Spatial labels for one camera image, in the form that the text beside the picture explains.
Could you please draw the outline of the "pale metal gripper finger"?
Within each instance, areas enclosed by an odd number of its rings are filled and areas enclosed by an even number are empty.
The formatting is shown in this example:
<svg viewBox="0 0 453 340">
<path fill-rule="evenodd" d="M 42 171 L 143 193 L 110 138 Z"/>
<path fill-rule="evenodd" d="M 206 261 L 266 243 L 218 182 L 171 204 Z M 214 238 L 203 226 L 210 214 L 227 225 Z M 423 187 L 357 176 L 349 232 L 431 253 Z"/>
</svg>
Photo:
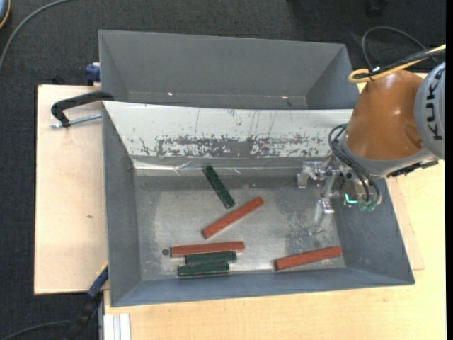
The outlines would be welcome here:
<svg viewBox="0 0 453 340">
<path fill-rule="evenodd" d="M 328 176 L 327 166 L 326 161 L 304 161 L 296 174 L 297 187 L 306 188 L 309 181 L 324 180 Z"/>
<path fill-rule="evenodd" d="M 314 221 L 310 229 L 310 234 L 316 235 L 324 231 L 329 226 L 334 212 L 335 210 L 333 209 L 331 199 L 318 199 L 314 211 Z"/>
</svg>

